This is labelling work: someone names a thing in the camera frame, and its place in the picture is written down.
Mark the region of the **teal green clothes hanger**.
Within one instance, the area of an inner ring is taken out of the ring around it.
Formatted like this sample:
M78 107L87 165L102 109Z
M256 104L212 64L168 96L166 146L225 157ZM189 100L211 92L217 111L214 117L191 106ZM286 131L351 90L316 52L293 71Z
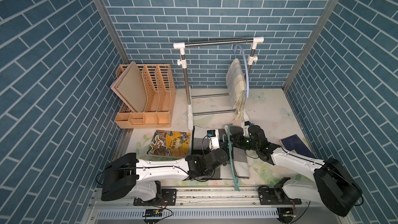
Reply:
M230 167L231 167L231 174L232 174L232 180L234 182L234 188L236 191L240 191L239 188L239 183L238 183L238 177L235 172L235 166L234 166L234 153L233 153L233 142L231 141L231 124L227 125L227 139L228 139L228 150L229 150L229 157L230 157Z

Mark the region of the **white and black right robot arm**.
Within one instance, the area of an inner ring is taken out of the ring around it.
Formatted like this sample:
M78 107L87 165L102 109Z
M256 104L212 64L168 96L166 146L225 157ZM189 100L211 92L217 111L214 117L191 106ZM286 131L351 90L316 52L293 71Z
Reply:
M306 183L300 183L293 178L284 178L280 186L289 199L322 203L341 217L347 216L353 207L364 203L362 189L338 160L329 158L324 161L289 151L269 142L258 125L250 125L246 129L227 125L224 129L232 146L253 150L260 160L272 166L287 168L309 179Z

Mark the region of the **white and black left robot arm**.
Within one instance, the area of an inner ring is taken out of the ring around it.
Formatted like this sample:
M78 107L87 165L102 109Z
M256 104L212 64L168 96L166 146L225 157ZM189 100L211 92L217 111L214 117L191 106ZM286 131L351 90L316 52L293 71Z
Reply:
M227 165L228 153L213 149L204 155L188 155L172 161L147 161L128 153L110 164L103 172L102 201L114 201L132 193L144 202L161 198L160 181L167 179L210 179L216 169Z

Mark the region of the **plaid cream blue scarf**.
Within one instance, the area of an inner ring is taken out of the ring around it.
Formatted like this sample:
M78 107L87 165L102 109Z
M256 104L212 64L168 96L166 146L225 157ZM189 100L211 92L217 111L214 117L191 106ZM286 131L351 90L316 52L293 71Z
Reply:
M233 123L244 120L244 108L247 98L246 80L239 59L234 59L228 69L226 75L227 90L233 109L235 109L235 117Z

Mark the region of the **black grey checkered mat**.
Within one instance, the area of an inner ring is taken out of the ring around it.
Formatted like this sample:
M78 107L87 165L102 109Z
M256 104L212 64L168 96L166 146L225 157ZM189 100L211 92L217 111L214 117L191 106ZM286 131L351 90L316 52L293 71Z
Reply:
M207 130L210 129L194 127L192 131L193 137L191 141L192 146L190 157L194 157L196 159L201 158L201 165L204 165L206 163L206 155L210 152ZM224 149L229 155L228 141L222 139L222 136L226 134L226 131L224 129L217 130L219 131L220 148ZM239 148L233 148L233 153L235 172L238 179L249 179L249 164L244 150ZM198 179L201 181L232 180L230 159L228 160L226 166L220 166L218 168L206 168L206 175L198 175Z

